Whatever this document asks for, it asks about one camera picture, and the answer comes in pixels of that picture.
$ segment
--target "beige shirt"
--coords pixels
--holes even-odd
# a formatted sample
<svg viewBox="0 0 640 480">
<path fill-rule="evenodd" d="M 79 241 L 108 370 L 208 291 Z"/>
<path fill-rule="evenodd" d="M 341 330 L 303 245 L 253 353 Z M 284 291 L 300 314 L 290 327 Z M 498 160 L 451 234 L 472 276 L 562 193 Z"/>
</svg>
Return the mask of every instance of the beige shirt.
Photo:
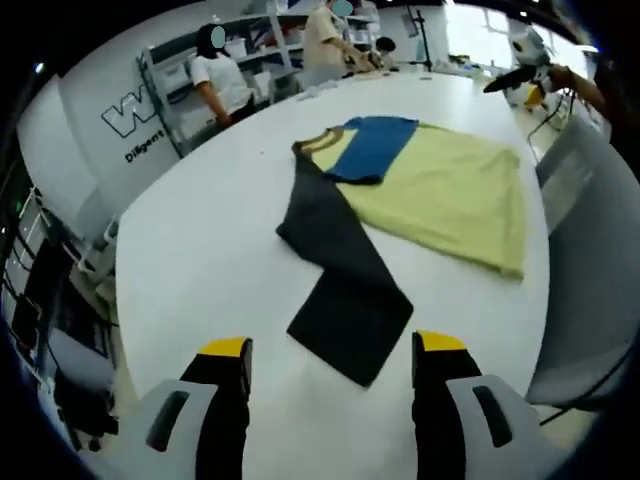
<svg viewBox="0 0 640 480">
<path fill-rule="evenodd" d="M 322 43 L 330 38 L 342 38 L 332 18 L 333 14 L 326 5 L 319 6 L 309 14 L 304 28 L 303 68 L 305 70 L 327 63 L 344 68 L 342 50 Z"/>
</svg>

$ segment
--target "black hair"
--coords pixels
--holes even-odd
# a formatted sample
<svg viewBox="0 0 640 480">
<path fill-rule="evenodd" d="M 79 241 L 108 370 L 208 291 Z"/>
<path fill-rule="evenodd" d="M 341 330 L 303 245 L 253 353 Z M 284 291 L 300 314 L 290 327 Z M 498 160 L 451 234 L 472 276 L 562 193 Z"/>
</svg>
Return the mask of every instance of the black hair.
<svg viewBox="0 0 640 480">
<path fill-rule="evenodd" d="M 393 52 L 396 49 L 396 42 L 389 37 L 380 37 L 376 40 L 376 49 L 378 51 Z"/>
<path fill-rule="evenodd" d="M 224 47 L 214 47 L 213 43 L 211 43 L 211 33 L 213 32 L 213 29 L 215 27 L 216 25 L 214 25 L 213 23 L 207 23 L 206 25 L 200 27 L 200 29 L 198 30 L 198 33 L 196 35 L 196 55 L 198 55 L 199 57 L 205 57 L 213 60 L 214 58 L 218 58 L 219 53 L 230 57 L 229 53 Z"/>
</svg>

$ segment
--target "floor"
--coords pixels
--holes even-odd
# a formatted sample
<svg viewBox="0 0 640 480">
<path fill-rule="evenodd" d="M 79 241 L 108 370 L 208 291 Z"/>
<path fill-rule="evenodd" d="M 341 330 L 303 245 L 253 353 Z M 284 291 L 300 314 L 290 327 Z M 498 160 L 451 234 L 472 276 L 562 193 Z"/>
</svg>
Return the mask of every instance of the floor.
<svg viewBox="0 0 640 480">
<path fill-rule="evenodd" d="M 530 114 L 524 108 L 516 107 L 513 111 L 516 123 L 525 136 L 527 136 L 541 121 L 539 116 Z M 532 137 L 532 148 L 538 159 L 544 155 L 547 149 L 554 142 L 557 135 L 557 131 L 545 125 Z M 115 285 L 102 285 L 98 289 L 99 296 L 105 301 L 104 303 L 109 306 L 108 309 L 111 321 L 118 323 L 114 292 Z M 120 339 L 120 332 L 117 328 L 114 329 L 113 343 L 116 362 L 118 365 L 115 379 L 116 403 L 114 414 L 121 417 L 131 411 L 132 406 L 138 398 L 127 368 L 122 341 Z M 551 407 L 536 407 L 536 409 L 538 410 L 541 420 L 549 417 L 557 411 Z M 594 414 L 591 413 L 571 411 L 543 427 L 543 431 L 557 446 L 569 450 L 574 448 L 584 437 L 594 418 Z M 103 440 L 103 448 L 108 446 L 110 440 L 111 439 L 109 438 L 105 438 Z"/>
</svg>

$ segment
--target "white wall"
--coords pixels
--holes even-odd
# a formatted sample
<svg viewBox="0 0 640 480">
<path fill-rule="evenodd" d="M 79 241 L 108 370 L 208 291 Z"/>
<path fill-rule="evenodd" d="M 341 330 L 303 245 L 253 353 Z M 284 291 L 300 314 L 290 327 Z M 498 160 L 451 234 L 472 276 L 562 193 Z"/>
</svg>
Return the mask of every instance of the white wall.
<svg viewBox="0 0 640 480">
<path fill-rule="evenodd" d="M 429 46 L 431 61 L 446 60 L 449 55 L 447 42 L 447 17 L 444 7 L 422 6 L 411 7 L 415 17 L 418 9 L 424 17 L 424 30 Z M 406 7 L 383 8 L 380 14 L 380 26 L 382 35 L 391 38 L 396 43 L 396 51 L 393 56 L 400 61 L 416 60 L 418 44 L 422 43 L 422 35 L 418 25 L 418 36 L 409 38 L 402 16 L 407 13 Z"/>
<path fill-rule="evenodd" d="M 93 51 L 63 78 L 54 77 L 28 106 L 18 123 L 27 169 L 47 203 L 77 234 L 91 238 L 179 160 L 168 137 L 156 135 L 163 128 L 140 91 L 135 57 L 146 46 L 198 29 L 212 13 L 238 16 L 249 3 L 208 0 L 151 18 Z M 142 101 L 132 92 L 142 93 Z M 124 112 L 119 125 L 135 126 L 125 138 L 102 117 L 107 110 L 119 116 L 113 107 Z M 134 113 L 146 121 L 134 119 Z M 147 119 L 145 113 L 153 116 Z M 157 141 L 147 153 L 128 162 L 127 154 L 154 135 Z"/>
</svg>

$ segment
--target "cable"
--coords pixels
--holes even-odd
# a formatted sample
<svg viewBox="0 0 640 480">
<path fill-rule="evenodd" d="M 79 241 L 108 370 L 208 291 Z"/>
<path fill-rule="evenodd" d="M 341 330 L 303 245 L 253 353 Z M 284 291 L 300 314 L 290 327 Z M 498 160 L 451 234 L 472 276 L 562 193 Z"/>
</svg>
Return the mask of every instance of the cable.
<svg viewBox="0 0 640 480">
<path fill-rule="evenodd" d="M 573 113 L 573 101 L 576 99 L 576 91 L 571 91 L 571 101 L 569 102 L 569 118 L 571 118 L 571 114 Z"/>
<path fill-rule="evenodd" d="M 7 323 L 7 330 L 9 331 L 9 333 L 11 334 L 11 336 L 13 337 L 13 339 L 16 341 L 18 345 L 22 345 L 23 347 L 25 346 L 24 342 L 20 339 L 20 337 L 18 337 L 18 334 L 13 331 L 13 328 L 11 328 L 11 325 L 9 325 L 8 323 Z"/>
<path fill-rule="evenodd" d="M 620 360 L 618 360 L 618 362 L 613 367 L 611 367 L 611 370 L 609 370 L 604 377 L 602 377 L 598 382 L 596 382 L 593 385 L 593 387 L 591 387 L 585 393 L 580 395 L 569 405 L 562 408 L 562 410 L 560 410 L 559 412 L 554 413 L 549 418 L 545 418 L 543 421 L 540 422 L 540 426 L 544 426 L 547 423 L 554 421 L 556 418 L 561 417 L 562 415 L 567 413 L 569 410 L 573 410 L 578 405 L 580 405 L 580 403 L 582 403 L 584 400 L 586 400 L 591 395 L 593 395 L 596 391 L 598 391 L 600 387 L 602 387 L 613 376 L 613 374 L 616 373 L 620 369 L 620 367 L 622 367 L 622 364 L 625 362 L 627 357 L 631 354 L 632 349 L 633 349 L 633 346 L 629 347 L 629 349 L 624 353 L 624 355 L 620 357 Z"/>
<path fill-rule="evenodd" d="M 49 343 L 49 336 L 45 335 L 45 343 L 47 345 L 47 349 L 49 350 L 49 353 L 51 354 L 51 358 L 53 359 L 53 363 L 56 364 L 56 367 L 58 368 L 58 371 L 60 372 L 60 375 L 62 375 L 65 378 L 68 378 L 65 374 L 64 371 L 62 370 L 62 368 L 60 368 L 60 364 L 58 363 L 58 359 L 56 358 L 56 356 L 53 354 L 53 349 L 51 348 L 51 344 Z"/>
<path fill-rule="evenodd" d="M 36 254 L 33 253 L 33 250 L 31 250 L 29 243 L 27 243 L 27 241 L 24 239 L 24 237 L 20 233 L 20 227 L 18 227 L 18 230 L 16 231 L 16 238 L 22 244 L 24 251 L 27 252 L 32 259 L 36 258 Z"/>
<path fill-rule="evenodd" d="M 536 128 L 533 129 L 533 131 L 527 136 L 527 143 L 529 144 L 529 148 L 531 149 L 531 153 L 533 153 L 533 157 L 536 159 L 536 163 L 540 163 L 540 159 L 538 158 L 538 155 L 536 155 L 535 150 L 533 149 L 533 145 L 531 145 L 531 137 L 542 128 L 543 125 L 549 123 L 549 120 L 551 120 L 556 113 L 558 113 L 558 110 L 560 110 L 560 107 L 562 106 L 562 98 L 560 99 L 560 101 L 558 102 L 558 106 L 556 107 L 556 109 L 553 111 L 553 113 L 551 115 L 548 115 L 541 123 L 540 125 L 538 125 Z"/>
<path fill-rule="evenodd" d="M 2 278 L 2 283 L 4 284 L 5 287 L 7 287 L 7 290 L 9 290 L 9 293 L 11 294 L 13 299 L 15 301 L 18 301 L 19 295 L 16 292 L 16 288 L 13 286 L 13 282 L 9 278 L 9 274 L 6 271 L 4 272 L 4 277 Z"/>
<path fill-rule="evenodd" d="M 11 245 L 11 250 L 13 251 L 13 254 L 16 256 L 16 260 L 18 260 L 18 263 L 20 264 L 22 269 L 25 270 L 26 272 L 31 272 L 31 269 L 27 268 L 27 266 L 24 263 L 22 263 L 22 260 L 20 260 L 20 255 L 18 255 L 18 252 L 16 251 L 15 244 Z"/>
</svg>

